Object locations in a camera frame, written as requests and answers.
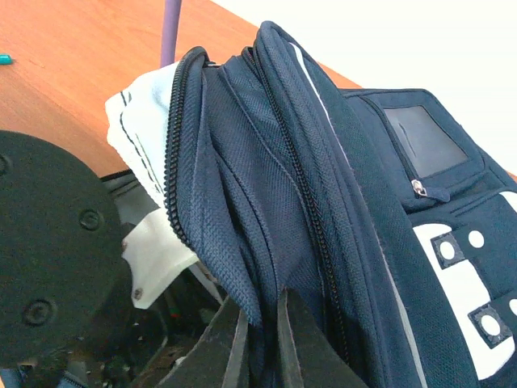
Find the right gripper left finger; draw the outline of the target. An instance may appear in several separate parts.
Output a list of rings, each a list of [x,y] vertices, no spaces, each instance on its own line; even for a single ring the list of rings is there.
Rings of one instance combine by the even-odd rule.
[[[160,382],[160,387],[248,387],[246,313],[226,298],[195,347]]]

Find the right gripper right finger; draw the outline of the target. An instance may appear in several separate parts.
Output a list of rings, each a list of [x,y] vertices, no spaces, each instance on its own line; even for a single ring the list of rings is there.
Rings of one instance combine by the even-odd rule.
[[[284,387],[365,387],[334,351],[301,296],[284,289],[277,305],[281,382]]]

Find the navy blue student backpack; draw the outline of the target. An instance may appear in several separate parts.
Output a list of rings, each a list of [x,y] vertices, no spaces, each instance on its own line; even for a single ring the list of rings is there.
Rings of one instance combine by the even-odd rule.
[[[106,103],[107,139],[246,312],[280,383],[285,289],[371,387],[516,384],[516,183],[422,89],[341,90],[281,27]]]

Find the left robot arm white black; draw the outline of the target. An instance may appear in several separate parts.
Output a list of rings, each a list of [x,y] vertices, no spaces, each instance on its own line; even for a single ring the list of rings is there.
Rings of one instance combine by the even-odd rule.
[[[134,174],[1,134],[1,375],[7,387],[151,387],[221,305]]]

